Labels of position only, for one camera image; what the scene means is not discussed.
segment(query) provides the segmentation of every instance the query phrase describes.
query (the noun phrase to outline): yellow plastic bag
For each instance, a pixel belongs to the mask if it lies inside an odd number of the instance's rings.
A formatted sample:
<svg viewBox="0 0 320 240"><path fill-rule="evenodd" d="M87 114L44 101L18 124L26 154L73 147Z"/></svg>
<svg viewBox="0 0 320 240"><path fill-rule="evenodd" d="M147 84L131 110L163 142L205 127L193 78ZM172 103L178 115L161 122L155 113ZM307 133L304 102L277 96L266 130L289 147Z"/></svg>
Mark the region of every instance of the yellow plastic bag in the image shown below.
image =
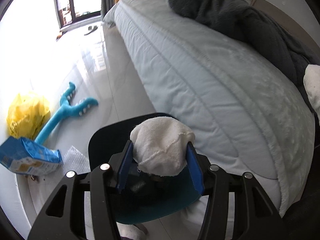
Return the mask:
<svg viewBox="0 0 320 240"><path fill-rule="evenodd" d="M34 92L18 94L8 110L9 134L15 138L35 139L43 125L50 119L49 102Z"/></svg>

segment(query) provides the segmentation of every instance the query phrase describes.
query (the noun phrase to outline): metal bolt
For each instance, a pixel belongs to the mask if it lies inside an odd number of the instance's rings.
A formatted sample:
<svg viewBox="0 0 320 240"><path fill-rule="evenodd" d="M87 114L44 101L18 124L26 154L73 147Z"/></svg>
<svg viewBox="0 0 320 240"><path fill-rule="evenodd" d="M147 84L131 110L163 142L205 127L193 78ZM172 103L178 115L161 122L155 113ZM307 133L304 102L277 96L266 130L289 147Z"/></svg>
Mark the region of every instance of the metal bolt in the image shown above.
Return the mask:
<svg viewBox="0 0 320 240"><path fill-rule="evenodd" d="M246 172L246 173L244 174L244 177L245 177L246 179L252 179L253 175L252 175L252 173L250 173L250 172Z"/></svg>
<svg viewBox="0 0 320 240"><path fill-rule="evenodd" d="M219 166L213 164L213 165L210 165L210 170L211 171L218 171L219 170Z"/></svg>
<svg viewBox="0 0 320 240"><path fill-rule="evenodd" d="M75 174L76 174L76 173L75 173L74 171L68 171L67 174L66 174L66 176L67 176L68 178L72 178Z"/></svg>
<svg viewBox="0 0 320 240"><path fill-rule="evenodd" d="M101 164L100 169L102 169L103 171L106 171L110 169L110 165L108 163L103 163Z"/></svg>

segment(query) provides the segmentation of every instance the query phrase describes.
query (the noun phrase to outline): blue snack bag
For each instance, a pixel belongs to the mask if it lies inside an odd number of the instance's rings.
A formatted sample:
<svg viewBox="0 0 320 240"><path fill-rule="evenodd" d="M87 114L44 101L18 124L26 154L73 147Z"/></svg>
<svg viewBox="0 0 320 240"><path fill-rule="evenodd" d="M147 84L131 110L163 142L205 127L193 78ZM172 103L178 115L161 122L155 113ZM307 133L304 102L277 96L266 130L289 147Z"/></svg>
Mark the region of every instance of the blue snack bag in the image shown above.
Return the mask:
<svg viewBox="0 0 320 240"><path fill-rule="evenodd" d="M41 176L55 171L62 158L59 150L50 150L28 138L9 137L0 146L0 163L14 173Z"/></svg>

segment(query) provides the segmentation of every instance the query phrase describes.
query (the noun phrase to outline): white wall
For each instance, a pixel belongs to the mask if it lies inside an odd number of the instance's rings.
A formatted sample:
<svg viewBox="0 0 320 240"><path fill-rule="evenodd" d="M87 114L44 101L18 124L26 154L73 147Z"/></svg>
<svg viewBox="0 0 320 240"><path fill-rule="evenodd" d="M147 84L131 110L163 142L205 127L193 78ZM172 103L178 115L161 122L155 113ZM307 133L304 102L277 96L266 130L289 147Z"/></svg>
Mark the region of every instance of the white wall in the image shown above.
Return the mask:
<svg viewBox="0 0 320 240"><path fill-rule="evenodd" d="M0 143L6 138L8 106L18 93L32 89L31 79L50 86L46 66L54 64L59 26L53 0L14 0L0 22ZM0 165L0 205L26 239L30 224L15 174Z"/></svg>

